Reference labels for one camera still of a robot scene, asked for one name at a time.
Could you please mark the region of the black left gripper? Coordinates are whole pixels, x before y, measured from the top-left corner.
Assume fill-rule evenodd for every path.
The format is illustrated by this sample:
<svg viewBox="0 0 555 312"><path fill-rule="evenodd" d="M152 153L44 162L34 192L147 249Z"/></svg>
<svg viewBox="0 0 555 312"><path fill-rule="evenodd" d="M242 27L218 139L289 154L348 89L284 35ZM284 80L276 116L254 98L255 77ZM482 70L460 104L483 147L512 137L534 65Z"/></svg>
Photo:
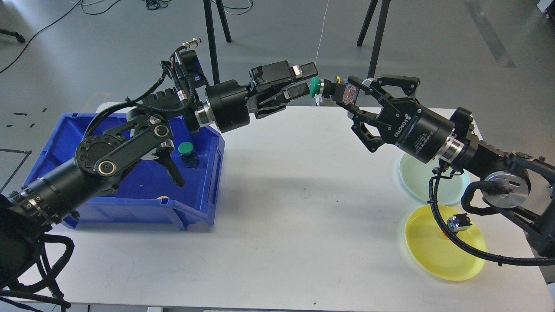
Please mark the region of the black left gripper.
<svg viewBox="0 0 555 312"><path fill-rule="evenodd" d="M256 119L286 109L295 99L309 95L307 83L284 88L318 75L315 63L289 65L288 61L261 65L249 72L249 87L235 80L206 87L206 96L214 123L221 133L250 123L250 114Z"/></svg>

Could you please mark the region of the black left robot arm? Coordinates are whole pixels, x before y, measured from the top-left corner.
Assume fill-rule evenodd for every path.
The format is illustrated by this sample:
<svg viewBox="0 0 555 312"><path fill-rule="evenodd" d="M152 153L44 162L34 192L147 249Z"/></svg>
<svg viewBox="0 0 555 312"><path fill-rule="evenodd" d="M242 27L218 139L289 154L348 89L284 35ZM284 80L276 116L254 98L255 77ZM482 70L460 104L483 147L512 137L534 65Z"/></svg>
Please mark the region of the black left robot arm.
<svg viewBox="0 0 555 312"><path fill-rule="evenodd" d="M113 105L95 116L73 156L20 190L1 196L1 300L21 309L34 307L15 299L71 306L59 290L57 277L75 248L69 238L50 234L54 224L101 194L115 193L121 181L143 158L159 163L177 186L184 185L170 154L170 120L181 116L192 133L215 124L220 132L246 126L250 114L261 119L280 112L309 94L307 79L318 74L314 62L287 61L261 65L251 80L209 85L202 72L194 38L181 44L161 77L143 95Z"/></svg>

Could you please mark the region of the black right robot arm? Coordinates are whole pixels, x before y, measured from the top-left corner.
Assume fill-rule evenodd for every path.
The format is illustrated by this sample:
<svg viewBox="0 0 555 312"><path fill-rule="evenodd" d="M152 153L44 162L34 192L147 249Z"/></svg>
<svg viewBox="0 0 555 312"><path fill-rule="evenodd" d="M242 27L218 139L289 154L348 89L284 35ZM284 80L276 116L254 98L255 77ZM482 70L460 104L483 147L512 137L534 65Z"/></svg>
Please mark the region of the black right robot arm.
<svg viewBox="0 0 555 312"><path fill-rule="evenodd" d="M355 76L349 86L375 98L382 109L379 114L359 109L352 101L346 105L353 120L353 131L374 152L383 144L392 144L415 159L427 163L438 160L429 181L428 203L440 230L454 245L480 259L498 265L554 265L554 202L541 214L522 207L532 189L529 171L554 186L554 166L543 158L521 152L504 152L480 140L473 132L469 110L458 108L449 118L421 105L415 98L420 80L405 76L383 76L366 81ZM478 177L470 183L460 199L464 211L472 215L500 214L526 233L529 245L538 258L494 255L464 243L457 236L469 225L467 215L442 219L438 207L440 181L456 172Z"/></svg>

